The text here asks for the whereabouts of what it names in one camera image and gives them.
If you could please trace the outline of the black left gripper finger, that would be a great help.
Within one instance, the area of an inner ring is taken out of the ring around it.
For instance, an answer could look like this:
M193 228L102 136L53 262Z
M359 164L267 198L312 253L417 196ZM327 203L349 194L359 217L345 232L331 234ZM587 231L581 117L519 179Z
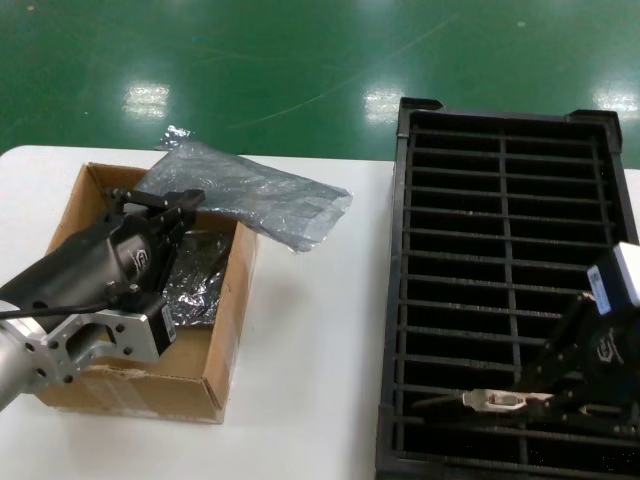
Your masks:
M177 257L178 247L196 220L196 211L186 207L149 208L150 255L148 290L161 294Z
M194 211L205 200L205 193L202 190L185 190L154 195L138 190L109 188L104 193L111 208L118 213L123 212L127 204L145 207L157 212L173 209Z

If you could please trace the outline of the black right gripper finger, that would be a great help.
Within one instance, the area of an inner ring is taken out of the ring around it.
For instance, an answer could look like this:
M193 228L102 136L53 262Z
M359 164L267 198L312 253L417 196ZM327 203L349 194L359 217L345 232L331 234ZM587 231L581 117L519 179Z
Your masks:
M517 391L552 394L557 398L583 397L588 391L584 359L584 348L576 343L562 349L546 343L537 359L522 369Z
M565 402L551 396L528 400L519 410L519 419L527 423L559 424L602 435L632 435L633 407Z

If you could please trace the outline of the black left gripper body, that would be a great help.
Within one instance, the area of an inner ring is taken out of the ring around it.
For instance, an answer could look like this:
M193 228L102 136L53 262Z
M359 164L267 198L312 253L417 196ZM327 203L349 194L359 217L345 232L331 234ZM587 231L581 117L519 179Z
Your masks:
M147 214L105 214L1 287L22 311L101 304L136 284L148 290Z

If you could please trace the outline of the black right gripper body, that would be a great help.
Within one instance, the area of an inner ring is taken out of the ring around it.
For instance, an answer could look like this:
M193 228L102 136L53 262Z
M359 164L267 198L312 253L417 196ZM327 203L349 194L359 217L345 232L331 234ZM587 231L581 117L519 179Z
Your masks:
M629 409L639 401L639 308L625 304L602 315L588 293L575 306L576 367L583 384L568 396L580 406Z

